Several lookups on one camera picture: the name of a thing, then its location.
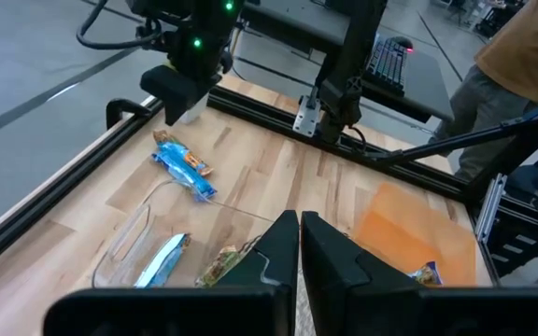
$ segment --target wooden tabletop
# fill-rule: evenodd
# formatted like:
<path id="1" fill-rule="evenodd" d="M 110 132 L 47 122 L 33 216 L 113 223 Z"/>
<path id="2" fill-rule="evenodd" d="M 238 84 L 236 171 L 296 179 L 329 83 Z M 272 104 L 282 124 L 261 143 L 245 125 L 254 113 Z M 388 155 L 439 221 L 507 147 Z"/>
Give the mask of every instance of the wooden tabletop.
<path id="1" fill-rule="evenodd" d="M 290 112 L 297 109 L 295 100 L 234 77 L 224 78 L 220 85 Z M 92 272 L 118 229 L 152 189 L 168 178 L 150 158 L 156 149 L 151 134 L 160 129 L 168 129 L 215 168 L 209 178 L 218 190 L 215 202 L 258 217 L 272 220 L 285 209 L 299 214 L 313 210 L 340 231 L 351 231 L 377 187 L 390 182 L 472 230 L 460 203 L 241 119 L 208 108 L 193 123 L 169 128 L 160 113 L 0 256 L 0 335 L 40 334 L 43 315 L 53 302 L 91 285 Z M 361 130 L 367 141 L 380 147 L 411 147 L 368 128 Z M 441 157 L 423 162 L 450 170 Z M 214 235 L 213 239 L 220 239 L 216 245 L 246 241 L 267 229 L 266 224 L 259 224 L 246 231 L 219 230 L 215 226 L 221 224 L 215 223 L 203 231 L 214 232 L 205 239 Z M 476 259 L 477 282 L 488 286 L 485 263 L 480 254 Z"/>

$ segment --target plastic container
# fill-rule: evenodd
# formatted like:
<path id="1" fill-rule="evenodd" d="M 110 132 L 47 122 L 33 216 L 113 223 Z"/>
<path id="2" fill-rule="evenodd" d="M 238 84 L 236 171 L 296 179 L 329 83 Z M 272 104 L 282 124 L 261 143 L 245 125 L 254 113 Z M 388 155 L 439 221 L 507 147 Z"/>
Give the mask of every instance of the plastic container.
<path id="1" fill-rule="evenodd" d="M 120 228 L 97 265 L 93 287 L 133 287 L 157 252 L 173 236 L 189 233 L 191 242 L 171 272 L 166 287 L 194 287 L 226 245 L 241 248 L 272 222 L 214 202 L 197 202 L 175 181 L 157 186 Z"/>

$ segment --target concrete floor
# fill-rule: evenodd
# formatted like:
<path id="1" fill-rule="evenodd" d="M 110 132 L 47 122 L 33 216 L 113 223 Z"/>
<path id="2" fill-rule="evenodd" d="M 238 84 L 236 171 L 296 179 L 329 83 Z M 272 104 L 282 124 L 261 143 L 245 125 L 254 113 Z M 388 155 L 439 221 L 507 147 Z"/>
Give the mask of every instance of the concrete floor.
<path id="1" fill-rule="evenodd" d="M 152 51 L 83 48 L 74 34 L 92 10 L 89 1 L 0 0 L 0 215 L 106 130 L 104 110 L 110 99 L 148 96 L 138 88 L 140 75 L 164 60 Z M 124 1 L 110 0 L 107 6 L 111 10 L 101 14 L 89 38 L 132 39 L 136 20 Z M 405 35 L 415 49 L 433 56 L 451 95 L 485 41 L 446 17 L 429 0 L 389 0 L 379 30 Z M 314 52 L 309 62 L 286 45 L 252 34 L 241 35 L 236 55 L 306 82 L 313 82 L 319 70 L 315 62 L 322 60 Z M 234 69 L 246 80 L 293 98 L 309 92 L 305 85 L 248 63 L 236 61 Z M 438 124 L 366 100 L 363 104 L 361 124 L 414 145 L 424 144 Z M 450 156 L 453 167 L 458 155 Z M 516 274 L 504 281 L 532 283 L 538 263 Z"/>

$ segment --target computer keyboard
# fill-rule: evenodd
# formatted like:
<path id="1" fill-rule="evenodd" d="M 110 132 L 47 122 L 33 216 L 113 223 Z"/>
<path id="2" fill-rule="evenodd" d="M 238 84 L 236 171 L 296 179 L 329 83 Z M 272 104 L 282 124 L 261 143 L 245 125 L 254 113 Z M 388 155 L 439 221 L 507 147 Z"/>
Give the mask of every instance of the computer keyboard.
<path id="1" fill-rule="evenodd" d="M 390 39 L 380 39 L 373 47 L 363 79 L 398 96 L 404 96 L 408 50 Z"/>

